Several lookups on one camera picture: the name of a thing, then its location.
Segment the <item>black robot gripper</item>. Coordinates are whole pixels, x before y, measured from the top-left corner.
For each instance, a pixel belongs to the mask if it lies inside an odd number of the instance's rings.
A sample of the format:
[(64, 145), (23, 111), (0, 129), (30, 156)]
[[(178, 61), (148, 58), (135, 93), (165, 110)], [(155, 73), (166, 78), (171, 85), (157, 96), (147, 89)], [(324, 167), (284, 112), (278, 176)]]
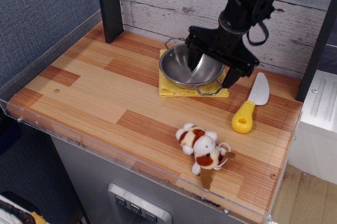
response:
[(185, 44), (188, 48), (187, 65), (191, 71), (197, 67), (203, 54), (230, 67), (223, 80), (223, 88), (230, 88), (242, 76), (251, 76), (260, 63), (244, 45), (242, 34), (222, 27), (190, 26)]

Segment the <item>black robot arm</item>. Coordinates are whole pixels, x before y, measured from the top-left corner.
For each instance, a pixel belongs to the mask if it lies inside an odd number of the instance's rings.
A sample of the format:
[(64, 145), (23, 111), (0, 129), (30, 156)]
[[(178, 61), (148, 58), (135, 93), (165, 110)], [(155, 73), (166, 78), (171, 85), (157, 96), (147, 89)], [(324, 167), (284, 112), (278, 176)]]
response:
[(219, 15), (219, 26), (207, 29), (189, 27), (186, 38), (188, 51), (187, 64), (194, 70), (202, 55), (208, 55), (229, 66), (222, 83), (230, 88), (239, 78), (250, 76), (259, 60), (245, 47), (243, 35), (248, 35), (251, 27), (259, 24), (268, 36), (263, 21), (274, 11), (274, 0), (228, 0)]

